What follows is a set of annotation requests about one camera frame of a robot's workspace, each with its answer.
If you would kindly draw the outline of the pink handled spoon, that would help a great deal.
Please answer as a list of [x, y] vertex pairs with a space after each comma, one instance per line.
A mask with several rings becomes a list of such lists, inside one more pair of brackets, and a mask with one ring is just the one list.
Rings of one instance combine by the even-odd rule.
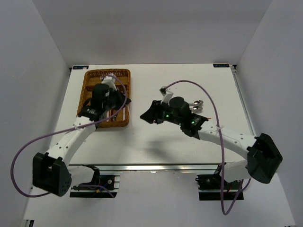
[[201, 113], [203, 108], [201, 106], [192, 106], [190, 110], [194, 113]]

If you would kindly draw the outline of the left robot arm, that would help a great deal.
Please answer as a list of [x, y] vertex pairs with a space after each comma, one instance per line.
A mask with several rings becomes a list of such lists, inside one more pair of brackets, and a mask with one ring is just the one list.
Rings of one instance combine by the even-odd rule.
[[33, 186], [57, 196], [63, 196], [71, 187], [97, 188], [99, 169], [93, 165], [69, 166], [76, 151], [101, 122], [107, 121], [110, 110], [121, 110], [130, 99], [117, 90], [115, 80], [106, 77], [96, 84], [89, 105], [82, 108], [74, 125], [45, 153], [33, 157]]

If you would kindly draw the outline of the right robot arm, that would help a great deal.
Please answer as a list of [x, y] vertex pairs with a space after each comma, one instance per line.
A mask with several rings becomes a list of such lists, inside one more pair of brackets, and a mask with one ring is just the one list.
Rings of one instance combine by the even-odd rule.
[[140, 118], [149, 124], [170, 122], [179, 125], [185, 135], [223, 145], [243, 157], [242, 161], [225, 163], [224, 167], [217, 168], [214, 184], [221, 189], [233, 181], [250, 178], [268, 184], [283, 160], [269, 135], [245, 135], [219, 128], [206, 117], [192, 112], [189, 104], [181, 97], [174, 97], [168, 103], [154, 100]]

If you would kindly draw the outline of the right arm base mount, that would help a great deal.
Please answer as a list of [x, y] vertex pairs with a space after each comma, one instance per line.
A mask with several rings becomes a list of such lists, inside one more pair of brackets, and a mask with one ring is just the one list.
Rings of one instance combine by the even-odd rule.
[[[198, 195], [200, 201], [221, 200], [221, 177], [217, 175], [197, 175]], [[240, 186], [240, 180], [228, 183], [224, 181], [223, 199], [232, 201]]]

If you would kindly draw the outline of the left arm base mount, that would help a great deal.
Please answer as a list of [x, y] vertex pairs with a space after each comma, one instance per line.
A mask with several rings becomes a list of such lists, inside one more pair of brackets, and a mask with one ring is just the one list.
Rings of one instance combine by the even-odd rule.
[[117, 196], [120, 173], [101, 170], [98, 166], [70, 166], [71, 198], [110, 198]]

